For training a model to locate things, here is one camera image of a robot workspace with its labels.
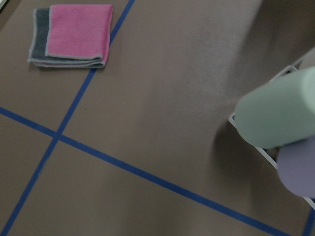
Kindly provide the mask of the pink and grey cloth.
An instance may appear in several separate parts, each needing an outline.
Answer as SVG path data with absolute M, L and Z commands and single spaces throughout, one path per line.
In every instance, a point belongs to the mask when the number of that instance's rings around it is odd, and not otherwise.
M 51 68 L 103 68 L 112 16 L 111 4 L 54 4 L 35 9 L 28 62 Z

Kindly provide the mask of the green cup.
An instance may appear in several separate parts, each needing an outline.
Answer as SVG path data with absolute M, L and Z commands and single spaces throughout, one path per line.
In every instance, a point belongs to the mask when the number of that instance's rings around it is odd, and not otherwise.
M 274 148 L 315 134 L 315 69 L 287 73 L 244 95 L 234 120 L 240 136 Z

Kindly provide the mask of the purple cup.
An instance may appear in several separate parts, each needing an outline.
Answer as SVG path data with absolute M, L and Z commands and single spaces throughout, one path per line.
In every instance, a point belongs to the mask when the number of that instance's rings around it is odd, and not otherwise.
M 277 157 L 283 185 L 301 197 L 315 198 L 315 138 L 283 146 Z

